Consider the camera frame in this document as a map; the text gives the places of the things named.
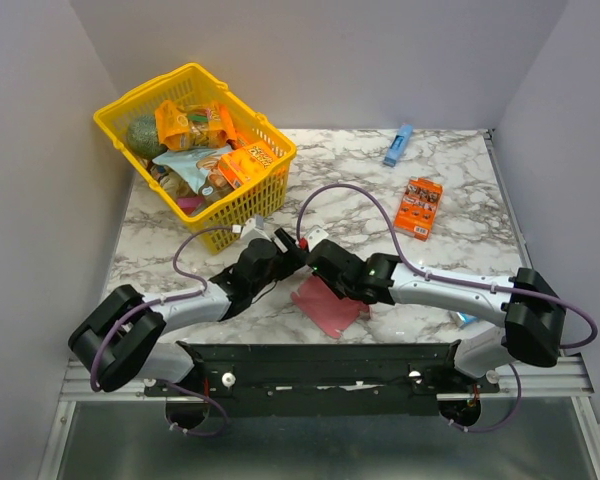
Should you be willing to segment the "pink paper box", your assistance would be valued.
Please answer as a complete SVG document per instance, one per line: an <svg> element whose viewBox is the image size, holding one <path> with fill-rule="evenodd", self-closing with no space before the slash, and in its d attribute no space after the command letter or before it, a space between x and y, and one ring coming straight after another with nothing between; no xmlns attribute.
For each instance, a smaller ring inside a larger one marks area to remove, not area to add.
<svg viewBox="0 0 600 480"><path fill-rule="evenodd" d="M318 277L311 276L291 293L293 303L327 336L339 339L360 315L369 315L361 301L337 297Z"/></svg>

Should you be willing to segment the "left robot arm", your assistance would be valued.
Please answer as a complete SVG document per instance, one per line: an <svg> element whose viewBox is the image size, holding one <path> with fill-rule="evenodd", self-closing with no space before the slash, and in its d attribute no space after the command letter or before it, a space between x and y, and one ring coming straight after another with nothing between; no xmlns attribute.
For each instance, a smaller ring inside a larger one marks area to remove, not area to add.
<svg viewBox="0 0 600 480"><path fill-rule="evenodd" d="M202 380L193 354L159 339L182 328L231 319L252 306L266 287L306 265L308 247L279 228L256 237L238 260L197 288L142 294L130 284L115 288L74 330L68 347L89 371L93 391L113 392L136 378L166 380L181 395Z"/></svg>

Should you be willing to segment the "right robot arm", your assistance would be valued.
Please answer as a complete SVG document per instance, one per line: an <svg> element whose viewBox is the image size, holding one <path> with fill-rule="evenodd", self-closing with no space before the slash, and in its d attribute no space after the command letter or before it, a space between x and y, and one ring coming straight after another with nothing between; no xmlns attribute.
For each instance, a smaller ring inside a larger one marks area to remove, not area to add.
<svg viewBox="0 0 600 480"><path fill-rule="evenodd" d="M490 370L513 361L552 368L557 364L566 309L533 269L513 277L488 277L408 267L396 255L363 260L331 240L309 244L307 265L340 298L367 305L414 304L464 313L491 324L460 341L440 379L460 392Z"/></svg>

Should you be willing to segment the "orange product box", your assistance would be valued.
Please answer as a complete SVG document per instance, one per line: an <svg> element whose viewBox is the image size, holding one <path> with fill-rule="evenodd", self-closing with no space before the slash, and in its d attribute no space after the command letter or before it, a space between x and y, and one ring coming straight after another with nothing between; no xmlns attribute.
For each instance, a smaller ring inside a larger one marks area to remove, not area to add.
<svg viewBox="0 0 600 480"><path fill-rule="evenodd" d="M402 195L394 228L421 241L432 232L443 186L424 177L411 177Z"/></svg>

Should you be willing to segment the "orange cracker box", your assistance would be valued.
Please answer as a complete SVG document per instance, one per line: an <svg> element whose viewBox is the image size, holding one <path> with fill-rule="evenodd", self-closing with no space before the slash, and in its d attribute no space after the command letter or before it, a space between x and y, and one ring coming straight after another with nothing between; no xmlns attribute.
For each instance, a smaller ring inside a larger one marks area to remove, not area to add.
<svg viewBox="0 0 600 480"><path fill-rule="evenodd" d="M262 179L278 157L264 141L223 154L218 170L233 189Z"/></svg>

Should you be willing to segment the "blue small box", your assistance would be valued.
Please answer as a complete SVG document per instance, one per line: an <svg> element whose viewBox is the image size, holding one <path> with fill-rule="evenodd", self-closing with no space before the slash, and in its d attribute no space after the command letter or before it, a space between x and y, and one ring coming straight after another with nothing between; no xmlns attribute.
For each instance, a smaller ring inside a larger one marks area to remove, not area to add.
<svg viewBox="0 0 600 480"><path fill-rule="evenodd" d="M406 150L412 133L413 126L411 124L403 124L400 126L384 156L384 165L389 167L396 166Z"/></svg>

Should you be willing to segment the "yellow plastic basket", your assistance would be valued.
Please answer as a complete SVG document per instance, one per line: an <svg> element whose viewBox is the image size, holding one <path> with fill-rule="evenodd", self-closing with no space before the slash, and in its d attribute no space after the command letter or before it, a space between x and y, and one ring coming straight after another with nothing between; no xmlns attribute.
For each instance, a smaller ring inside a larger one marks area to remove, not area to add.
<svg viewBox="0 0 600 480"><path fill-rule="evenodd" d="M277 161L264 178L240 187L196 216L186 215L129 150L125 140L130 122L141 114L153 112L164 100L172 100L179 105L218 101L228 108L237 132L250 142L266 143ZM159 195L192 232L214 225L242 224L255 214L267 217L284 204L290 165L297 153L296 146L264 114L254 111L225 82L197 63L185 64L133 88L97 110L93 120L150 190Z"/></svg>

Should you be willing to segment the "pink item in basket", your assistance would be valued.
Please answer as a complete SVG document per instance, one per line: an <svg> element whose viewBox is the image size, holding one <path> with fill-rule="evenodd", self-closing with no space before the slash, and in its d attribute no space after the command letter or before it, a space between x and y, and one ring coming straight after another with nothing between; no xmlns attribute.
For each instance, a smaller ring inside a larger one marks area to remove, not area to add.
<svg viewBox="0 0 600 480"><path fill-rule="evenodd" d="M201 196L180 197L176 204L187 216L198 215L207 208L207 202Z"/></svg>

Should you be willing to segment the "light blue snack bag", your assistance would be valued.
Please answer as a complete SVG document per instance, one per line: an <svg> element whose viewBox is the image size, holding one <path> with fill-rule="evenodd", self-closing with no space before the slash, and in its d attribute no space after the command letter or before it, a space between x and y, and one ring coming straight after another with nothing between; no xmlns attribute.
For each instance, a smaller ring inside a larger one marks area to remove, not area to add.
<svg viewBox="0 0 600 480"><path fill-rule="evenodd" d="M206 187L222 189L229 184L220 172L218 163L223 155L232 151L230 146L222 148L196 148L187 151L171 151L159 155L154 164L175 171L195 193Z"/></svg>

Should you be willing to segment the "teal card package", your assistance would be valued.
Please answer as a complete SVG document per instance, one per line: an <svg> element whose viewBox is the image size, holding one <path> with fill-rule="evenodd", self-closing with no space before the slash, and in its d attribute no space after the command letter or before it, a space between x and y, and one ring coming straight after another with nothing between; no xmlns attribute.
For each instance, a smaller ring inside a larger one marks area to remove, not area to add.
<svg viewBox="0 0 600 480"><path fill-rule="evenodd" d="M479 318L463 312L452 312L452 318L459 328L464 328L472 323L478 322Z"/></svg>

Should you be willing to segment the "orange snack bag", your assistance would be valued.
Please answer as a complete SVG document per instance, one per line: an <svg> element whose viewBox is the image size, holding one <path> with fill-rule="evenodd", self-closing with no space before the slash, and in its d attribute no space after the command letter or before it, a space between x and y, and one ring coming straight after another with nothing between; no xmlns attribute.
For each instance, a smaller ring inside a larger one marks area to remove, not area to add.
<svg viewBox="0 0 600 480"><path fill-rule="evenodd" d="M154 112L159 142L172 151L194 148L222 148L237 142L237 133L228 108L211 101L178 105L163 101Z"/></svg>

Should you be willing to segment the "green melon ball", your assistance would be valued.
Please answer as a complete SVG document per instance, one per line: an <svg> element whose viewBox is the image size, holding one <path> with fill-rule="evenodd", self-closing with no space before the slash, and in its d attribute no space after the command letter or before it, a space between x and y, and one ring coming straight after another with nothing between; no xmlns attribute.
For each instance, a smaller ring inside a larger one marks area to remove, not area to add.
<svg viewBox="0 0 600 480"><path fill-rule="evenodd" d="M159 142L156 120L153 115L141 115L132 120L126 132L129 149L145 159L153 159L165 151Z"/></svg>

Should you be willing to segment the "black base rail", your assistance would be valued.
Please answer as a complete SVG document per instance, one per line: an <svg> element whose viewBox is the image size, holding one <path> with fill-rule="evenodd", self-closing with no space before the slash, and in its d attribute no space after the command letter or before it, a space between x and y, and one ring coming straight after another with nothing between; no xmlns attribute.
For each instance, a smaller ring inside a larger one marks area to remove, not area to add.
<svg viewBox="0 0 600 480"><path fill-rule="evenodd" d="M230 417L410 414L435 416L442 400L496 393L455 370L454 344L188 344L181 386Z"/></svg>

